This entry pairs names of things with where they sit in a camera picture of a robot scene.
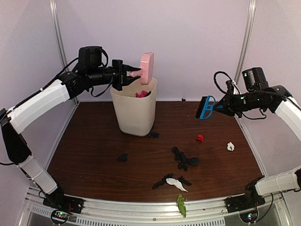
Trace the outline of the blue hand brush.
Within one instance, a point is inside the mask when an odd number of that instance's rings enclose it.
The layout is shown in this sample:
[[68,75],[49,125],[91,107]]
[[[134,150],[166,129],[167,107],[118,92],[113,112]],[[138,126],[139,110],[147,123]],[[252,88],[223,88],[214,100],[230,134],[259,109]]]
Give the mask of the blue hand brush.
[[195,118],[200,120],[209,119],[214,111],[214,106],[217,103],[213,96],[203,96],[199,102],[198,109],[196,110]]

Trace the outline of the pink plastic dustpan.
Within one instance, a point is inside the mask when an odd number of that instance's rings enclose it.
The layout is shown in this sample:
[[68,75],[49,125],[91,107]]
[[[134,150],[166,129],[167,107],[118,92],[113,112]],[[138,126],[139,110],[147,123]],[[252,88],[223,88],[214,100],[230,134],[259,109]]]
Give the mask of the pink plastic dustpan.
[[140,60],[140,70],[130,71],[127,74],[131,77],[140,76],[140,83],[148,85],[153,76],[154,52],[144,53]]

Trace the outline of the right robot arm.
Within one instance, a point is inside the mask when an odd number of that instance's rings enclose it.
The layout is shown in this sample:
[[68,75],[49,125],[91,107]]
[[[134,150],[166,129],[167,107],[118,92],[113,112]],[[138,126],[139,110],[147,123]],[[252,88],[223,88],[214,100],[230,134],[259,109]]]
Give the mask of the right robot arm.
[[[240,94],[234,85],[228,84],[224,97],[213,109],[227,116],[241,118],[243,112],[254,109],[269,110],[280,118],[294,133],[301,137],[301,107],[292,94],[282,85],[269,86],[262,68],[254,67],[242,72],[247,92]],[[246,186],[241,197],[241,204],[250,208],[258,202],[259,197],[283,191],[299,191],[301,189],[301,168],[281,172],[273,176],[263,177]]]

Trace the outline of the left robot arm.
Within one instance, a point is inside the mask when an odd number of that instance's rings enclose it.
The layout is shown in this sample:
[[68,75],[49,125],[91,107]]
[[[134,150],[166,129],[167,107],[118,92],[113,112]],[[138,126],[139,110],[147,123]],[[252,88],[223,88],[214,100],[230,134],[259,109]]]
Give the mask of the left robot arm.
[[142,75],[140,68],[125,65],[122,60],[113,59],[108,66],[102,57],[108,55],[100,46],[81,47],[71,71],[62,69],[47,85],[9,110],[0,112],[0,128],[9,160],[50,195],[49,201],[57,209],[67,206],[67,197],[60,193],[59,185],[32,156],[22,133],[39,117],[84,91],[93,92],[95,86],[105,84],[121,91]]

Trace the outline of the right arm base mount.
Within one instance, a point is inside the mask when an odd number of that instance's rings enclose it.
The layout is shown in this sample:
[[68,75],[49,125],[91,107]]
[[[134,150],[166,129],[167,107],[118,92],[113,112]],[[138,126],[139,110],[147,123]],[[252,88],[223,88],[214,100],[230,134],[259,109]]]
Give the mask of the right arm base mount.
[[258,205],[264,205],[265,199],[258,195],[255,184],[261,178],[257,178],[245,186],[245,193],[238,196],[228,196],[224,202],[228,213],[252,209]]

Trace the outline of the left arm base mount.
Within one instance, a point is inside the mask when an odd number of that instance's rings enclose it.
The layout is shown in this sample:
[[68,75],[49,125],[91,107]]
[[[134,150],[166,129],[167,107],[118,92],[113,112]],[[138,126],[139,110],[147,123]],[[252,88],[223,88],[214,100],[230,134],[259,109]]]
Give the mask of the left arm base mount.
[[47,194],[43,191],[45,196],[43,205],[55,208],[58,210],[63,210],[68,213],[80,214],[83,207],[83,199],[73,196],[65,195],[64,190],[60,185],[51,194]]

